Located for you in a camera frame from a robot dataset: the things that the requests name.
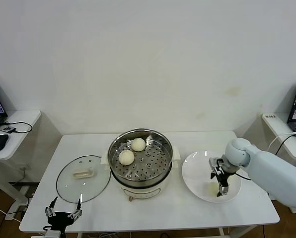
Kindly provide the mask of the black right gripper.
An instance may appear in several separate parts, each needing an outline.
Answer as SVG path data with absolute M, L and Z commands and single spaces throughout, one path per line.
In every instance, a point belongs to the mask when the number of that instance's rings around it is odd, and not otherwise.
M 219 183 L 219 191 L 217 193 L 217 197 L 225 196 L 228 193 L 228 178 L 230 177 L 230 173 L 223 171 L 221 168 L 216 168 L 215 172 L 211 172 L 210 179 L 214 177 L 217 178 Z

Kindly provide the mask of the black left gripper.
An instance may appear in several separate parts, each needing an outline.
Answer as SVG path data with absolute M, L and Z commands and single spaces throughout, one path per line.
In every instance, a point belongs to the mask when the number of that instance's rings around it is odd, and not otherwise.
M 72 213 L 55 212 L 54 206 L 58 197 L 51 201 L 50 205 L 45 208 L 47 222 L 51 225 L 53 231 L 65 231 L 67 226 L 74 223 L 74 219 L 78 219 L 82 215 L 81 199 L 78 200 L 76 210 Z

